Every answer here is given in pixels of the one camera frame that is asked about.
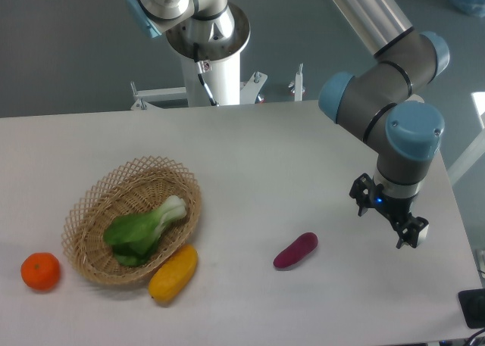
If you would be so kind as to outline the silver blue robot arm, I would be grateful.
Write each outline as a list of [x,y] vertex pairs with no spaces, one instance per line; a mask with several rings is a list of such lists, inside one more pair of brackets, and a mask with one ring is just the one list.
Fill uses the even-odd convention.
[[[254,103],[240,83],[240,54],[250,37],[246,14],[228,0],[125,0],[152,38],[166,36],[183,66],[190,106]],[[350,196],[359,213],[373,208],[397,233],[399,245],[417,247],[428,222],[411,213],[445,127],[432,105],[412,99],[449,63],[446,42],[418,33],[394,0],[333,0],[376,65],[361,76],[342,72],[325,82],[318,106],[377,153],[373,175],[362,174]]]

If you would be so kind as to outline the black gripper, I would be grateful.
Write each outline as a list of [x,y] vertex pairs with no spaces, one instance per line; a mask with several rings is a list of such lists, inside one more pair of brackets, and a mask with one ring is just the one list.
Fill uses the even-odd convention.
[[417,248],[427,237],[429,222],[411,213],[416,195],[393,198],[382,194],[382,191],[381,184],[376,184],[368,174],[363,173],[353,182],[349,196],[355,200],[359,216],[369,209],[375,209],[390,222],[399,237],[396,243],[398,249],[403,246]]

